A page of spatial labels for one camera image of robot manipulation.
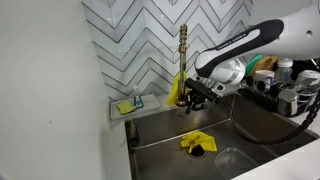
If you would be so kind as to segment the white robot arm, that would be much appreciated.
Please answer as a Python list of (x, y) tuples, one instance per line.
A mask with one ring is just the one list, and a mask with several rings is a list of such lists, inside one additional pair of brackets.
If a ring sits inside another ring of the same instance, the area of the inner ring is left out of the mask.
[(236, 85), (245, 74), (239, 58), (249, 54), (292, 60), (320, 57), (320, 2), (277, 19), (256, 24), (202, 51), (194, 62), (198, 76)]

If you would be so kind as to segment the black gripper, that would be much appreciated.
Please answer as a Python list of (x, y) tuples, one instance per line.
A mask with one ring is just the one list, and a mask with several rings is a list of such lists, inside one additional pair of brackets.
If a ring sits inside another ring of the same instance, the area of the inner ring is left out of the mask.
[(186, 86), (191, 89), (191, 92), (189, 93), (191, 101), (187, 104), (187, 109), (185, 110), (186, 115), (189, 115), (192, 110), (199, 111), (206, 109), (207, 105), (204, 103), (205, 100), (213, 103), (218, 103), (220, 101), (220, 98), (216, 93), (198, 81), (188, 78), (186, 80)]

